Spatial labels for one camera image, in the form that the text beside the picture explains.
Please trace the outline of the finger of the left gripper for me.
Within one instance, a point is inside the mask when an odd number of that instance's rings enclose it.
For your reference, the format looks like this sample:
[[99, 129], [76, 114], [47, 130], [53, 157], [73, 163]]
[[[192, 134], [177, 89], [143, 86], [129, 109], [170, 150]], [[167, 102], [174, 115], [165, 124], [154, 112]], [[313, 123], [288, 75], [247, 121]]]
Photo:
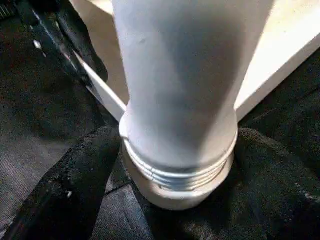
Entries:
[[55, 0], [17, 0], [16, 9], [22, 22], [29, 28], [35, 48], [48, 63], [63, 70], [70, 78], [91, 87], [92, 82], [78, 60], [70, 41], [57, 25]]
[[106, 82], [109, 77], [107, 68], [94, 49], [86, 24], [70, 1], [58, 0], [57, 5], [56, 17], [59, 28], [77, 54]]

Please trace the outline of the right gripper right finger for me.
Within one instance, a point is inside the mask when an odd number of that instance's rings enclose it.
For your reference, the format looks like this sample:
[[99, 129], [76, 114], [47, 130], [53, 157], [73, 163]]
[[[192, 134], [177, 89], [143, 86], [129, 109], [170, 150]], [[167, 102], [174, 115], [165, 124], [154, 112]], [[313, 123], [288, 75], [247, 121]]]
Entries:
[[279, 142], [240, 128], [235, 147], [249, 204], [273, 240], [320, 238], [320, 181]]

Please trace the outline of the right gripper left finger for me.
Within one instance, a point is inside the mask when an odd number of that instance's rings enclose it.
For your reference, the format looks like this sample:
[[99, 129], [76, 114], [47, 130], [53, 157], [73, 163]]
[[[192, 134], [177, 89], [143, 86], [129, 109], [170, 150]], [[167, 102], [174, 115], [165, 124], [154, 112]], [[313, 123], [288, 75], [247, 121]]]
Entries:
[[81, 137], [42, 177], [3, 239], [90, 239], [120, 144], [116, 127]]

